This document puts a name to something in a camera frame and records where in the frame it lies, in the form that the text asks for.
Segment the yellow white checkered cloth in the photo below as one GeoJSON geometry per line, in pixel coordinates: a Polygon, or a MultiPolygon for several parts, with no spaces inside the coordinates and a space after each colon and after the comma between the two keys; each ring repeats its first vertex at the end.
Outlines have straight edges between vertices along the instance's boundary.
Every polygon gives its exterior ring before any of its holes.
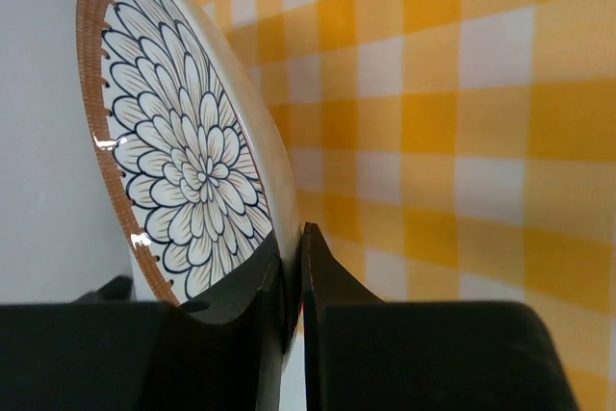
{"type": "Polygon", "coordinates": [[[615,0],[195,0],[301,217],[390,299],[515,299],[615,406],[615,0]]]}

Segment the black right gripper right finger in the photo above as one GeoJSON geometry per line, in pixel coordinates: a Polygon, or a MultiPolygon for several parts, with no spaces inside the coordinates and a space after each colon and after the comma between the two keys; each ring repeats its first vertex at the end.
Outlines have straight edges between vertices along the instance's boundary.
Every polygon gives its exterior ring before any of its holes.
{"type": "Polygon", "coordinates": [[[333,409],[331,395],[350,393],[360,363],[360,318],[383,302],[334,257],[319,226],[304,226],[301,250],[306,401],[309,410],[333,409]]]}

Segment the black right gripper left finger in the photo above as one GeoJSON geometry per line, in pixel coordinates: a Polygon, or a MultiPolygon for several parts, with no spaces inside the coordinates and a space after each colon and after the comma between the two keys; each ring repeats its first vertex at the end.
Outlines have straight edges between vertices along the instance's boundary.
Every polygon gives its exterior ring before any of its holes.
{"type": "Polygon", "coordinates": [[[276,410],[288,314],[276,239],[214,286],[166,312],[161,410],[276,410]]]}

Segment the patterned ceramic bowl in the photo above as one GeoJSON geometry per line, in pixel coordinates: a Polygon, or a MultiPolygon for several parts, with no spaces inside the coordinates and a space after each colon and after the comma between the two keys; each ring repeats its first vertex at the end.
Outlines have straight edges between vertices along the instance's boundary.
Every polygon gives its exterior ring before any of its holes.
{"type": "Polygon", "coordinates": [[[76,45],[136,300],[176,308],[273,235],[289,321],[283,372],[301,292],[295,187],[275,123],[229,42],[193,0],[77,0],[76,45]]]}

